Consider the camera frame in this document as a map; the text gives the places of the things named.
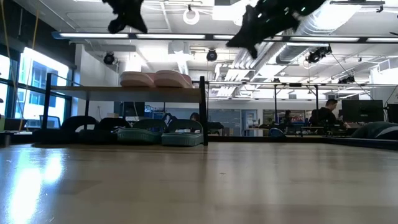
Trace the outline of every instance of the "ceiling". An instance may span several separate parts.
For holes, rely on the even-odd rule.
[[[107,4],[99,2],[85,2],[84,0],[15,0],[30,12],[40,11],[40,18],[62,32],[107,32],[109,21],[116,16],[112,14]],[[398,1],[385,0],[384,11],[376,13],[378,6],[362,7],[345,24],[335,30],[333,35],[389,35],[390,31],[398,32]],[[183,20],[186,5],[170,5],[155,1],[145,1],[141,14],[147,24],[149,32],[162,33],[199,33],[199,34],[235,34],[240,26],[234,21],[213,20],[212,9],[214,0],[202,1],[201,6],[193,4],[198,9],[200,18],[195,25],[188,25]],[[127,28],[123,32],[135,32]],[[135,45],[137,52],[146,61],[147,67],[143,72],[157,70],[178,70],[177,63],[168,58],[168,46],[171,41],[165,40],[90,40],[90,47],[98,58],[105,54],[107,45]],[[240,52],[240,49],[227,49],[225,42],[187,41],[190,53],[193,55],[187,62],[189,70],[215,71],[218,63],[231,63]],[[218,61],[207,62],[208,49],[216,49]],[[333,75],[344,72],[341,65],[349,70],[355,70],[358,82],[368,81],[368,68],[377,65],[375,62],[385,61],[388,57],[398,55],[398,44],[332,44],[331,48],[336,58],[327,56],[320,63],[308,65],[302,55],[291,66],[287,66],[280,77],[282,82],[307,82],[308,76],[312,82],[324,81]],[[115,52],[121,60],[127,60],[129,52]]]

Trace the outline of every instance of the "security camera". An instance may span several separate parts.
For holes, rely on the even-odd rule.
[[[118,62],[118,60],[114,57],[113,52],[107,52],[104,57],[105,65],[114,65]]]
[[[209,52],[207,53],[207,61],[209,62],[214,62],[217,60],[217,53],[215,49],[210,49]]]

